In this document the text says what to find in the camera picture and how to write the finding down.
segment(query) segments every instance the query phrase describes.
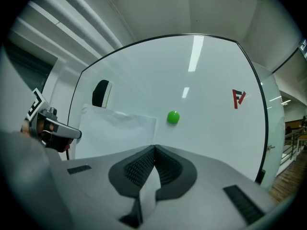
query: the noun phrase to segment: black velcro strip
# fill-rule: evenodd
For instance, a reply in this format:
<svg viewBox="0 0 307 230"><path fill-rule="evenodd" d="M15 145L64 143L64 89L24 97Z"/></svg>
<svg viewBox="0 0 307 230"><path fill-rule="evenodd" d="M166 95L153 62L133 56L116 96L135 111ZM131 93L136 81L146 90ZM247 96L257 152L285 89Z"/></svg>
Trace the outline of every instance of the black velcro strip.
<svg viewBox="0 0 307 230"><path fill-rule="evenodd" d="M79 173L79 172L82 172L82 171L90 170L91 168L92 168L91 166L86 164L86 165L82 165L82 166L79 166L79 167L67 169L67 171L68 171L69 174L76 174L76 173Z"/></svg>
<svg viewBox="0 0 307 230"><path fill-rule="evenodd" d="M223 190L248 224L264 216L263 212L236 185L224 187Z"/></svg>

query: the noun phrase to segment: wooden floor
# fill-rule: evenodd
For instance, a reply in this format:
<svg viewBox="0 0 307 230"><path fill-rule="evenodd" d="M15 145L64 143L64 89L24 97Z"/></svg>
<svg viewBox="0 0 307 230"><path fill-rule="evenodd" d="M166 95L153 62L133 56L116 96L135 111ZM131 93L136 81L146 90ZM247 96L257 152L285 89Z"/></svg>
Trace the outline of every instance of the wooden floor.
<svg viewBox="0 0 307 230"><path fill-rule="evenodd" d="M282 202L298 191L306 175L307 151L302 151L296 161L276 177L270 195L277 203Z"/></svg>

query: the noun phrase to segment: green ball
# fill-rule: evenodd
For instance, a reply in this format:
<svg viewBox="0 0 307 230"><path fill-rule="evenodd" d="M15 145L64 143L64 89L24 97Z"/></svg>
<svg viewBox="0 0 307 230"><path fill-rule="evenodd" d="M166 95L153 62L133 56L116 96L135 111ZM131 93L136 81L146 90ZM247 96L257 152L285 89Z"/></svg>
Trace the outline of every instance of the green ball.
<svg viewBox="0 0 307 230"><path fill-rule="evenodd" d="M177 111L170 111L167 115L167 120L171 124L178 123L179 119L180 119L180 115Z"/></svg>

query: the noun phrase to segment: green round object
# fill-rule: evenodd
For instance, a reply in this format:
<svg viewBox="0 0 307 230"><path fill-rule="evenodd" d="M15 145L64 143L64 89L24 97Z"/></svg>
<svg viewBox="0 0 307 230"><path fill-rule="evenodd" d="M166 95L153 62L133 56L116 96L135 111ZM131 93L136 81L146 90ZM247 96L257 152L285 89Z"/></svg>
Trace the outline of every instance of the green round object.
<svg viewBox="0 0 307 230"><path fill-rule="evenodd" d="M180 115L177 111L170 111L167 115L167 120L171 124L178 123L179 119L180 119Z"/></svg>

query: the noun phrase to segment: logo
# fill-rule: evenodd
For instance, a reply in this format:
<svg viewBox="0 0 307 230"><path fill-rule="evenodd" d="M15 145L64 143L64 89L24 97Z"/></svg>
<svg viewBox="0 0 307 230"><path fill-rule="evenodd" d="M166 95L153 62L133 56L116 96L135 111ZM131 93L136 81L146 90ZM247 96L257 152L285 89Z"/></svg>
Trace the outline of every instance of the logo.
<svg viewBox="0 0 307 230"><path fill-rule="evenodd" d="M232 94L234 95L234 103L235 103L235 109L238 109L238 103L241 105L246 93L238 90L232 90Z"/></svg>

